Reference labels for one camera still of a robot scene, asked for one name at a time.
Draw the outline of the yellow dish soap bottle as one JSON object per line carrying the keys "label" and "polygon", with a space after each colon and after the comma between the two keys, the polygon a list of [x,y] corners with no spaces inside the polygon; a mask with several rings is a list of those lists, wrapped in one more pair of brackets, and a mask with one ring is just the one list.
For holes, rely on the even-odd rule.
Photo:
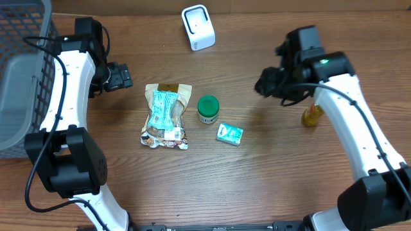
{"label": "yellow dish soap bottle", "polygon": [[319,123],[319,119],[324,115],[323,109],[316,103],[312,103],[301,117],[301,123],[306,127],[314,127]]}

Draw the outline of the teal wipes packet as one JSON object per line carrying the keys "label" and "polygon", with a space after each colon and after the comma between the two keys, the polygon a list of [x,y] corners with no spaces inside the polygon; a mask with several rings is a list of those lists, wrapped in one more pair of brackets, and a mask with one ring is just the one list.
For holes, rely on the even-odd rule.
{"label": "teal wipes packet", "polygon": [[148,126],[158,130],[172,130],[171,111],[177,99],[178,94],[175,92],[154,90]]}

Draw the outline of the brown snack pouch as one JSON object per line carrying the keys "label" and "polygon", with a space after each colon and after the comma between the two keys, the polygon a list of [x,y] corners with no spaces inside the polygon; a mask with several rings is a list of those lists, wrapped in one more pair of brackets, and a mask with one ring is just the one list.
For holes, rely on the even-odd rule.
{"label": "brown snack pouch", "polygon": [[[171,111],[171,119],[173,122],[172,130],[158,130],[154,127],[148,126],[154,90],[175,92],[178,94],[177,102]],[[141,130],[141,144],[144,144],[150,148],[162,146],[179,150],[188,149],[188,140],[186,137],[182,115],[188,106],[191,93],[192,86],[186,84],[153,83],[146,85],[145,98],[148,103],[149,113]]]}

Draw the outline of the teal tissue pack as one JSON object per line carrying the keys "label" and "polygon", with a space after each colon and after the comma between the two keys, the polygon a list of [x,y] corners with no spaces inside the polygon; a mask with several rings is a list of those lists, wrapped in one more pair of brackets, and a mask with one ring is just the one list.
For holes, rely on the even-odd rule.
{"label": "teal tissue pack", "polygon": [[239,146],[243,135],[243,129],[235,126],[231,126],[226,123],[219,125],[216,139],[227,144]]}

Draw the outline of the green lid jar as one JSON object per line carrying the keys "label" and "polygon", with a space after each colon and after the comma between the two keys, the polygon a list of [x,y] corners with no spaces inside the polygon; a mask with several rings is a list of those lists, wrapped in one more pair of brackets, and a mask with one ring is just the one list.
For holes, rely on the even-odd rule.
{"label": "green lid jar", "polygon": [[212,95],[202,96],[198,100],[197,111],[202,123],[215,123],[219,116],[220,103],[218,99]]}

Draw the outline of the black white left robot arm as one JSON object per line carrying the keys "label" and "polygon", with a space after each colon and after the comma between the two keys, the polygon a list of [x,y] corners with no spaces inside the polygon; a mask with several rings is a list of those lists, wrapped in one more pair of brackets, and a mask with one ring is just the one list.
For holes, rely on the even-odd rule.
{"label": "black white left robot arm", "polygon": [[[77,18],[73,35],[50,42],[51,49],[43,50],[55,63],[50,103],[39,132],[24,139],[33,164],[24,193],[26,206],[45,213],[76,204],[95,230],[133,230],[130,214],[107,185],[107,160],[87,131],[86,120],[89,99],[133,85],[128,67],[107,61],[109,33],[92,17]],[[58,193],[65,202],[36,208],[30,201],[35,175],[47,191]]]}

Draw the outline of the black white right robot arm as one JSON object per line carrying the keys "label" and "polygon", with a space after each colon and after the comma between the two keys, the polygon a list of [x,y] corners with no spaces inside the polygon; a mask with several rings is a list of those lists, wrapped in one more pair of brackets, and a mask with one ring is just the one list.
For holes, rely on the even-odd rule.
{"label": "black white right robot arm", "polygon": [[255,84],[264,97],[290,107],[306,98],[326,114],[342,143],[354,183],[336,207],[307,215],[299,230],[373,230],[410,219],[410,166],[390,144],[362,94],[343,52],[327,53],[315,26],[297,28],[276,48],[279,67],[267,67]]}

